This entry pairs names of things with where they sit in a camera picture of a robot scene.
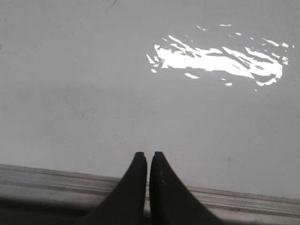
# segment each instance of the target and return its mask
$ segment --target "white wall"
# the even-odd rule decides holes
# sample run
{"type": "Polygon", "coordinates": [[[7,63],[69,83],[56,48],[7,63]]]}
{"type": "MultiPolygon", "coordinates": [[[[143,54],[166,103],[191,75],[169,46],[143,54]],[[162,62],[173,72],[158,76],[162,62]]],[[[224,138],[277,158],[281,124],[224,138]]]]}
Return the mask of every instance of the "white wall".
{"type": "Polygon", "coordinates": [[[136,151],[149,164],[163,151],[187,185],[300,199],[300,2],[112,3],[1,3],[0,163],[121,177],[136,151]],[[254,78],[267,83],[276,65],[261,57],[269,76],[226,72],[230,63],[154,67],[146,54],[171,49],[168,35],[248,59],[245,47],[275,53],[282,77],[259,86],[254,78]]]}

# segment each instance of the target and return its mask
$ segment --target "white surface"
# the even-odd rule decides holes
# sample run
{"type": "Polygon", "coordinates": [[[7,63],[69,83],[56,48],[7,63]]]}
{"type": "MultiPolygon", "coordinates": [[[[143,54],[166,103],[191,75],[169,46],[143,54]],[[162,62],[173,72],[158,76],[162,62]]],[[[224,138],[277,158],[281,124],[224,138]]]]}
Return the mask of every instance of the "white surface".
{"type": "Polygon", "coordinates": [[[121,177],[158,150],[187,185],[300,199],[300,2],[112,3],[2,2],[0,163],[121,177]],[[169,36],[282,75],[154,67],[169,36]]]}

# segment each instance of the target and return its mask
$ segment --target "wall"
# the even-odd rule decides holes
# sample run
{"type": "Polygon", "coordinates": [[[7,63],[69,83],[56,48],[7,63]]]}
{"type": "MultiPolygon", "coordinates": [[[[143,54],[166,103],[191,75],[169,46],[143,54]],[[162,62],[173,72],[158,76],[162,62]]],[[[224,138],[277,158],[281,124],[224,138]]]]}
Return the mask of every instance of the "wall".
{"type": "Polygon", "coordinates": [[[163,151],[187,185],[299,199],[299,8],[4,1],[0,163],[121,177],[163,151]]]}

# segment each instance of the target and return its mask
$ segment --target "baseboard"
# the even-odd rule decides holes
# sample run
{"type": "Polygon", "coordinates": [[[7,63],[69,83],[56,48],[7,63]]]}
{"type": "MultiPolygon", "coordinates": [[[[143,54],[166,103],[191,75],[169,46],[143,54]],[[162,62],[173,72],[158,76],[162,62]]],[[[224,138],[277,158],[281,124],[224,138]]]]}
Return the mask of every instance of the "baseboard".
{"type": "MultiPolygon", "coordinates": [[[[91,210],[120,179],[0,164],[0,199],[91,210]]],[[[300,200],[188,187],[220,219],[237,224],[300,224],[300,200]]],[[[147,186],[145,216],[150,216],[147,186]]]]}

